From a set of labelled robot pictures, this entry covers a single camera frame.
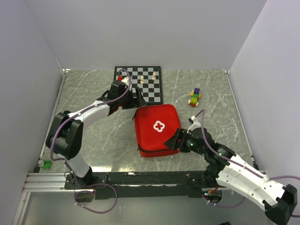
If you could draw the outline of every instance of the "black and white checkered board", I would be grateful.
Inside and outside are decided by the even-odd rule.
[[[136,97],[135,89],[139,87],[142,96],[148,105],[163,104],[163,90],[161,82],[161,68],[160,67],[115,67],[114,80],[118,79],[119,71],[126,69],[132,78],[132,92]],[[156,72],[156,80],[153,80],[153,72]],[[126,72],[122,72],[122,77],[126,77]],[[141,76],[144,76],[144,84],[141,84]]]

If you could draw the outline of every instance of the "chess piece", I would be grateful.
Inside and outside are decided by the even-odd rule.
[[[142,84],[145,83],[145,81],[144,81],[144,76],[141,76],[141,83],[142,83]]]
[[[153,72],[152,80],[156,80],[156,73]]]

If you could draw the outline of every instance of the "red bag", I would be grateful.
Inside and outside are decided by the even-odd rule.
[[[179,152],[164,145],[180,128],[173,105],[142,107],[135,112],[135,132],[138,150],[143,157],[169,156]]]

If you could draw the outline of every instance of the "marble table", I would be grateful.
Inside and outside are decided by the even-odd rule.
[[[93,103],[110,88],[113,70],[69,71],[63,84],[56,113],[78,111]],[[206,109],[204,126],[216,142],[237,152],[251,163],[250,151],[242,129],[233,95],[224,70],[162,70],[165,104],[175,106],[181,126],[189,127],[188,118]],[[190,93],[201,88],[198,107],[188,105]],[[187,171],[205,170],[208,165],[194,152],[172,156],[143,158],[137,151],[135,123],[136,109],[121,110],[92,124],[83,135],[81,153],[94,172],[131,171]],[[49,159],[49,149],[44,152]],[[63,173],[67,168],[54,162],[49,170],[40,172]]]

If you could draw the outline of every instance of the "white wall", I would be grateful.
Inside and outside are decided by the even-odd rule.
[[[25,0],[62,68],[230,68],[266,0]]]
[[[36,165],[61,70],[23,0],[0,2],[0,224],[11,224]]]
[[[300,175],[299,10],[298,0],[267,1],[230,72],[255,159],[269,176]],[[300,191],[299,181],[282,182]]]

